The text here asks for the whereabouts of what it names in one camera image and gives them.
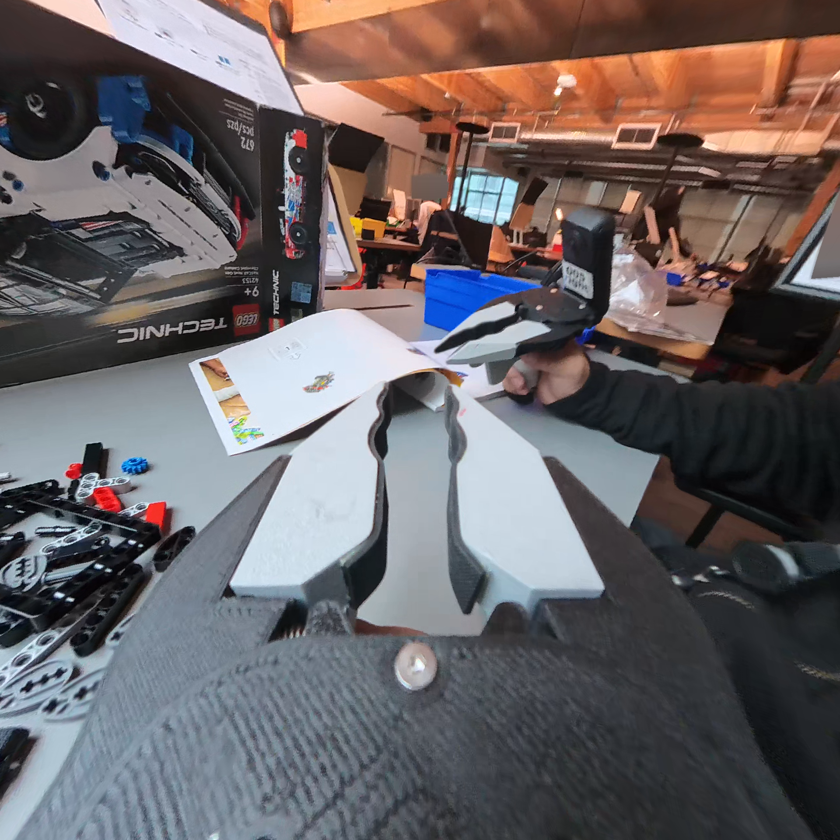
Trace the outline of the black zip jacket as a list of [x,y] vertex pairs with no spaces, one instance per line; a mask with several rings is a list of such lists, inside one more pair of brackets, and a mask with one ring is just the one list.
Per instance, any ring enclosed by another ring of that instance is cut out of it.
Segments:
[[736,547],[729,554],[688,548],[642,518],[631,529],[699,613],[795,810],[815,837],[838,838],[839,581],[766,595],[735,577]]

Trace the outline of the person's right hand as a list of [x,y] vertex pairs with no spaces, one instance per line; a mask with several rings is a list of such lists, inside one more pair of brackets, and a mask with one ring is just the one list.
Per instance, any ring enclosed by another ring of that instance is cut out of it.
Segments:
[[590,373],[590,362],[576,340],[559,350],[523,355],[507,372],[503,390],[520,402],[550,406],[577,393]]

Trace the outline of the white instruction booklet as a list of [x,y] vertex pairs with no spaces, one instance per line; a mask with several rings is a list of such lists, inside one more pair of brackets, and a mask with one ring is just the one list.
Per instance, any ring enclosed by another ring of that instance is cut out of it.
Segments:
[[440,411],[445,387],[482,402],[502,394],[484,367],[436,353],[435,340],[411,342],[361,311],[310,316],[264,337],[190,363],[190,371],[227,455],[298,435],[373,386],[397,383]]

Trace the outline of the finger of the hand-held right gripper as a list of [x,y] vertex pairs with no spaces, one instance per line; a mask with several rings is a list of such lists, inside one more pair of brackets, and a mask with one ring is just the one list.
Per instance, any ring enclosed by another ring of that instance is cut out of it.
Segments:
[[[466,329],[469,338],[478,338],[485,334],[501,331],[505,327],[521,320],[519,314],[519,305],[514,303],[498,303],[488,308],[483,308],[472,313],[465,321],[458,325],[456,329]],[[452,352],[446,349],[446,336],[435,347],[437,354],[446,354]]]
[[459,329],[446,335],[446,351],[451,364],[480,366],[499,361],[513,361],[518,346],[549,335],[549,326],[535,321],[519,321],[498,332],[491,332],[478,338],[469,338],[466,329]]

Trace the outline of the crumpled clear plastic bags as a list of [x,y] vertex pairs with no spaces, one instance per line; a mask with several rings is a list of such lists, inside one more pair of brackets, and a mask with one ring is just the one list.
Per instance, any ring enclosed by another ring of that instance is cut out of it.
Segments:
[[666,278],[632,248],[612,257],[612,280],[606,317],[628,331],[649,332],[665,326]]

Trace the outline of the black floor lamp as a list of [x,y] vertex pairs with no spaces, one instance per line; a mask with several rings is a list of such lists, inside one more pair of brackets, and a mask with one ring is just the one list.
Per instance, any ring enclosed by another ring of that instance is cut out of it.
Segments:
[[667,150],[668,159],[665,169],[659,178],[659,182],[654,193],[654,197],[650,201],[652,209],[656,210],[659,204],[659,199],[665,191],[671,171],[676,162],[676,157],[685,151],[694,151],[701,147],[704,143],[704,138],[695,133],[686,132],[667,132],[661,133],[657,137],[657,147]]
[[465,119],[460,119],[455,124],[458,137],[461,141],[465,141],[465,151],[460,167],[460,182],[458,187],[456,212],[461,214],[465,208],[466,190],[467,190],[467,175],[469,173],[470,159],[472,154],[472,147],[476,136],[483,136],[490,131],[490,120],[486,115],[474,115]]

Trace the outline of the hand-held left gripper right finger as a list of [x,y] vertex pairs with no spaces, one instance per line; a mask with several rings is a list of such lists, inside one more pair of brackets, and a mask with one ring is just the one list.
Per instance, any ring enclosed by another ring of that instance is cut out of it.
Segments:
[[459,388],[445,395],[448,576],[463,614],[500,604],[594,600],[604,583],[551,468],[525,438]]

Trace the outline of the person's right forearm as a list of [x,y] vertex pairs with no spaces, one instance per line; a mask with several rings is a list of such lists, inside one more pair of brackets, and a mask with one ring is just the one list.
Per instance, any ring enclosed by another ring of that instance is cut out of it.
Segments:
[[675,477],[838,522],[839,384],[678,383],[590,362],[554,415],[669,459]]

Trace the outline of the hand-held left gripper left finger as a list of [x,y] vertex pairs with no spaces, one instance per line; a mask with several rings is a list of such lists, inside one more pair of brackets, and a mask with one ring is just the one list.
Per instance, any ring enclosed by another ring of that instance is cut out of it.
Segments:
[[390,390],[374,385],[297,446],[229,582],[237,596],[363,603],[382,582]]

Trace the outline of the black toy car box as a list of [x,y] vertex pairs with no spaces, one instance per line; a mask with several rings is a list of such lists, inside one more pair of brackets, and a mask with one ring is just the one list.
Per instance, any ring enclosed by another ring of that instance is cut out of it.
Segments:
[[36,2],[1,36],[3,388],[322,310],[320,121]]

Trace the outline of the pile of toy brick pieces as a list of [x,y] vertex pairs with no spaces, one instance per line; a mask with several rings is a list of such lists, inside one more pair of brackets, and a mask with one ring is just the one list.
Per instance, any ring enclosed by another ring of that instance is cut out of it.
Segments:
[[85,659],[117,645],[134,604],[196,535],[170,534],[164,501],[126,499],[144,458],[108,472],[89,443],[64,479],[21,486],[2,474],[2,794],[39,738],[37,728],[84,718],[104,668]]

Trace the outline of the blue mat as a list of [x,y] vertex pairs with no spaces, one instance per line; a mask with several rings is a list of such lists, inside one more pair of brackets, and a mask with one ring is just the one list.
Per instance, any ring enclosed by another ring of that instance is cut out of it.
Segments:
[[423,320],[430,327],[448,332],[490,301],[538,286],[535,280],[477,269],[432,266],[425,274]]

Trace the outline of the black mesh office chair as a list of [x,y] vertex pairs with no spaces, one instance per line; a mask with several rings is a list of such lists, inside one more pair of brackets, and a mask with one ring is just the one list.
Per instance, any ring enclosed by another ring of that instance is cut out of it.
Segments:
[[681,478],[675,479],[675,485],[682,492],[708,504],[706,512],[686,539],[688,548],[699,548],[725,513],[750,522],[786,542],[813,542],[822,536],[821,527],[816,522],[799,514],[764,507],[755,500],[733,497]]

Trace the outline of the white paper sheet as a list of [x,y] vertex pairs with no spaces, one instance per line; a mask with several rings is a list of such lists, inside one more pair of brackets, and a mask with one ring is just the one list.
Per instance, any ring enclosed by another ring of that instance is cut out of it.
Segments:
[[266,31],[198,1],[100,1],[115,38],[260,106],[304,109]]

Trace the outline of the dark computer monitor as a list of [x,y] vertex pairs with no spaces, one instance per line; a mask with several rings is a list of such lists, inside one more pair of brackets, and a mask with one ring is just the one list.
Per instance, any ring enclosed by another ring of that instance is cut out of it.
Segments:
[[839,303],[839,192],[822,210],[771,291]]

